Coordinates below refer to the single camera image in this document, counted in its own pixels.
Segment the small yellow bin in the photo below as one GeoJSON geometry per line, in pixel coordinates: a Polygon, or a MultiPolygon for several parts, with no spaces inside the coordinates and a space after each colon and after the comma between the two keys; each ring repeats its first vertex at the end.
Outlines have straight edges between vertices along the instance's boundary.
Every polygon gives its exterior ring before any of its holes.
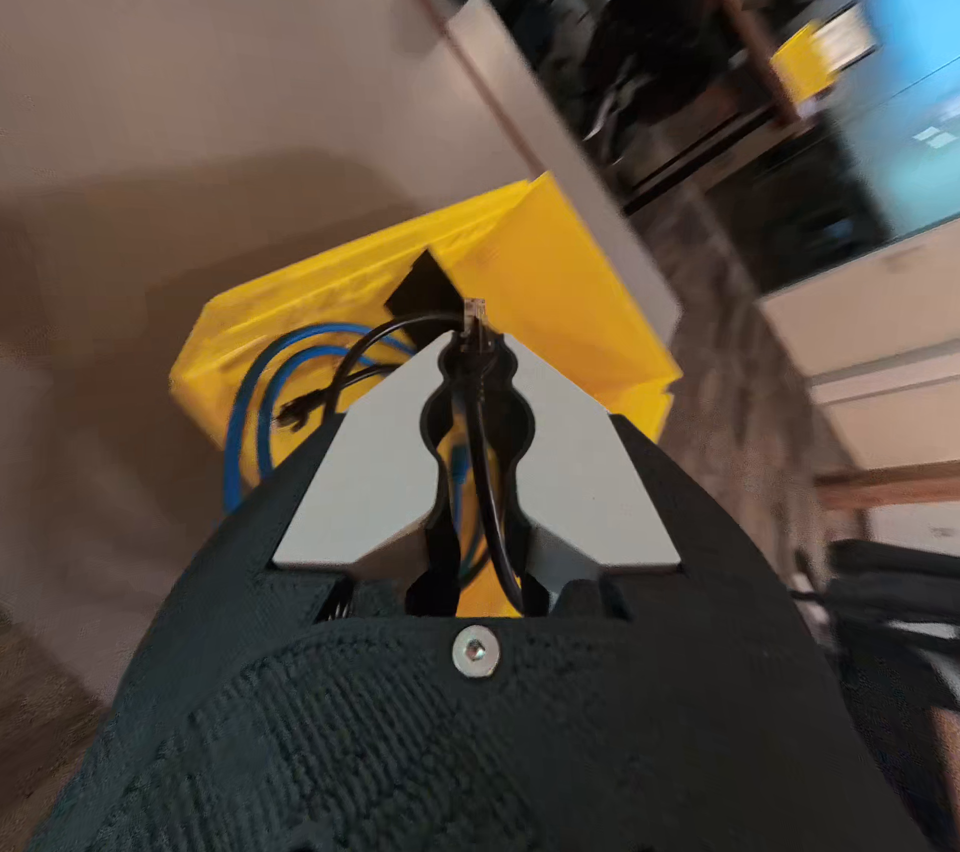
{"type": "Polygon", "coordinates": [[[822,42],[820,24],[804,25],[771,56],[770,63],[793,105],[814,99],[834,84],[822,42]]]}

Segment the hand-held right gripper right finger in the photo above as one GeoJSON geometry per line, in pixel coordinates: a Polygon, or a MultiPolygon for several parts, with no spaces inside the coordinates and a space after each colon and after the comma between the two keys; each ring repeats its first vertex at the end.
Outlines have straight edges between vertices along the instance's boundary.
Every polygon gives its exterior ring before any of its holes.
{"type": "Polygon", "coordinates": [[[512,335],[498,344],[498,468],[523,611],[546,611],[571,582],[680,568],[614,417],[512,335]]]}

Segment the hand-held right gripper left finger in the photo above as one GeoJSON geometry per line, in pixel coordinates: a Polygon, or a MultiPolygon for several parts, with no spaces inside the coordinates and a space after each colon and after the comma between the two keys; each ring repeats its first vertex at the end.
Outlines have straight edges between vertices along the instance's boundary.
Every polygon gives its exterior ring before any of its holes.
{"type": "Polygon", "coordinates": [[[271,563],[284,571],[387,582],[409,613],[454,613],[458,533],[451,508],[453,398],[441,334],[352,403],[271,563]]]}

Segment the glass window wall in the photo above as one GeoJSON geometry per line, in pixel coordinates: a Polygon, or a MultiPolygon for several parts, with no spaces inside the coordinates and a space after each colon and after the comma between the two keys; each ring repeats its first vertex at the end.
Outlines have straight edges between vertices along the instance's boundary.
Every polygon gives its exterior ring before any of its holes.
{"type": "Polygon", "coordinates": [[[959,0],[856,1],[877,45],[829,114],[895,241],[958,217],[959,0]]]}

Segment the framed picture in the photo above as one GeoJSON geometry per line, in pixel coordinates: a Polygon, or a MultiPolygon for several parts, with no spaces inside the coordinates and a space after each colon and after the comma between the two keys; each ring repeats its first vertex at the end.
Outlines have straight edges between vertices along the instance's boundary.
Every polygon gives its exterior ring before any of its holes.
{"type": "Polygon", "coordinates": [[[879,46],[861,2],[850,2],[824,19],[813,38],[825,68],[832,74],[857,64],[879,46]]]}

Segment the long dark table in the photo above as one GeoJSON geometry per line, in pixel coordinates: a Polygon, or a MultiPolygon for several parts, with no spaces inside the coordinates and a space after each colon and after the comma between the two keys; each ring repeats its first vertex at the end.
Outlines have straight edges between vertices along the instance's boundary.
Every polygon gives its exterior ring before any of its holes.
{"type": "Polygon", "coordinates": [[[717,1],[742,42],[753,77],[763,87],[773,106],[775,121],[782,127],[805,129],[808,121],[799,114],[772,65],[774,48],[768,31],[752,12],[742,7],[740,0],[717,1]]]}

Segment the wooden post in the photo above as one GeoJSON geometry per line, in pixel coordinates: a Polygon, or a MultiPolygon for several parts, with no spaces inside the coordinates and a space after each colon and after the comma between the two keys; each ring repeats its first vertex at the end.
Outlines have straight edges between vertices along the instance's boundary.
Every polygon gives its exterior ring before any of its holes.
{"type": "Polygon", "coordinates": [[[819,476],[825,510],[858,511],[959,501],[959,462],[932,462],[819,476]]]}

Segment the yellow plastic bin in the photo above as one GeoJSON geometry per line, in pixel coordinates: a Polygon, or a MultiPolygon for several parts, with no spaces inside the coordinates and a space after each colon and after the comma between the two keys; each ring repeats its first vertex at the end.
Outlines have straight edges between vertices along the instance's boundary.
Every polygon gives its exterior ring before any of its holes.
{"type": "MultiPolygon", "coordinates": [[[[601,402],[619,435],[657,438],[679,376],[666,348],[555,180],[542,175],[391,226],[218,294],[171,370],[171,391],[222,446],[230,543],[283,584],[324,575],[272,564],[349,406],[443,333],[458,611],[523,611],[501,540],[498,344],[504,335],[601,402]]],[[[398,595],[397,589],[390,585],[398,595]]]]}

